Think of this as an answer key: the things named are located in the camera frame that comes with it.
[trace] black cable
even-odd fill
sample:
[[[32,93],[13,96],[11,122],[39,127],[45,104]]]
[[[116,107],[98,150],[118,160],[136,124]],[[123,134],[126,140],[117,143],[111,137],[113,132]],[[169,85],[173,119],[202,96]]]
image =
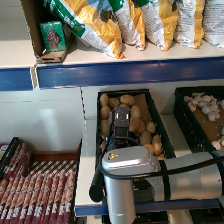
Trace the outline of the black cable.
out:
[[[151,173],[143,173],[143,174],[135,174],[135,175],[114,175],[114,174],[110,174],[110,173],[106,172],[103,169],[103,167],[102,167],[102,159],[103,159],[103,156],[104,156],[104,154],[105,154],[105,152],[107,150],[107,147],[109,145],[111,132],[112,131],[111,131],[111,126],[110,126],[107,143],[106,143],[106,146],[104,148],[104,151],[103,151],[102,155],[100,156],[99,165],[100,165],[100,169],[101,169],[101,172],[103,173],[103,175],[105,175],[105,176],[107,176],[109,178],[112,178],[112,179],[131,180],[131,179],[138,179],[138,178],[150,178],[150,177],[169,176],[169,175],[186,173],[186,172],[189,172],[189,171],[192,171],[192,170],[201,169],[203,167],[211,166],[211,165],[216,164],[218,162],[224,161],[224,156],[220,156],[220,157],[215,158],[215,159],[206,160],[206,161],[194,164],[194,165],[181,167],[181,168],[177,168],[177,169],[172,169],[172,170],[165,170],[165,171],[158,171],[158,172],[151,172]],[[136,141],[134,141],[131,138],[115,137],[115,139],[128,140],[128,141],[134,142],[136,145],[139,145]]]

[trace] yellow warning label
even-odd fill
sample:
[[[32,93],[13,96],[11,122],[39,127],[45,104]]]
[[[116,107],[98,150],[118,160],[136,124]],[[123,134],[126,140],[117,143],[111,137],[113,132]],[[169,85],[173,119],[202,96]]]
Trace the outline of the yellow warning label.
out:
[[[114,158],[116,158],[118,156],[119,156],[118,154],[110,153],[108,159],[111,160],[111,159],[114,159]]]

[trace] garlic bulb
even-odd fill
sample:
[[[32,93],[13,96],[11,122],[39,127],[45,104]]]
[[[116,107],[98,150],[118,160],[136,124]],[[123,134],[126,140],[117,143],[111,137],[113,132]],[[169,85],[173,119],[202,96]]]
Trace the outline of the garlic bulb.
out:
[[[203,93],[192,93],[192,97],[203,96],[203,95],[205,95],[205,92],[203,92]]]
[[[224,136],[221,137],[221,145],[224,146]]]
[[[203,99],[200,96],[196,96],[194,99],[197,100],[198,102],[202,102],[203,101]]]
[[[201,111],[205,115],[208,115],[211,112],[210,107],[208,106],[203,107]]]
[[[185,96],[185,97],[184,97],[184,101],[185,101],[186,103],[188,103],[188,102],[190,101],[190,97]]]
[[[220,106],[224,109],[224,100],[221,101]]]
[[[207,95],[203,96],[202,99],[203,99],[204,102],[207,102],[207,103],[209,103],[212,100],[211,97],[207,96]]]
[[[216,150],[221,150],[220,141],[214,141],[212,142],[212,145],[216,148]]]
[[[214,114],[214,112],[210,112],[208,114],[208,119],[209,119],[209,121],[215,121],[215,114]]]
[[[207,105],[208,105],[208,103],[206,103],[204,101],[198,103],[199,108],[202,108],[202,107],[207,106]]]
[[[198,101],[194,99],[194,100],[191,101],[191,104],[194,105],[194,106],[197,106],[198,105]]]
[[[218,105],[212,105],[212,106],[210,106],[210,110],[211,111],[215,111],[215,112],[218,112]]]

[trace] cardboard box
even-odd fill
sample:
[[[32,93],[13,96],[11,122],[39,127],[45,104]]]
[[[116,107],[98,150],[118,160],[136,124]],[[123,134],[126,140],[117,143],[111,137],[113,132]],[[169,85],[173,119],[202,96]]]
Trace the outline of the cardboard box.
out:
[[[65,51],[44,52],[45,46],[39,24],[49,21],[59,21],[59,19],[53,16],[47,9],[45,9],[39,0],[21,0],[21,5],[26,18],[27,29],[32,41],[36,62],[62,62],[66,57],[67,51],[72,41],[74,40],[74,35],[70,31],[68,32],[68,29],[65,28],[67,49]]]

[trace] blue shelf edge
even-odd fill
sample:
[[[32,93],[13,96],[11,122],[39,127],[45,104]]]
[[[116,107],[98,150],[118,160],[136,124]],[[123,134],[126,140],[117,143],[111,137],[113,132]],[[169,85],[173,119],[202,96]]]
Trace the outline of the blue shelf edge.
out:
[[[0,91],[33,90],[30,68],[0,69]]]
[[[224,79],[224,57],[38,67],[40,88]]]
[[[218,208],[218,199],[209,200],[176,200],[162,202],[147,202],[135,204],[136,213],[159,212],[168,210],[184,210],[184,209],[208,209]],[[75,214],[77,217],[108,215],[107,205],[96,206],[75,206]]]

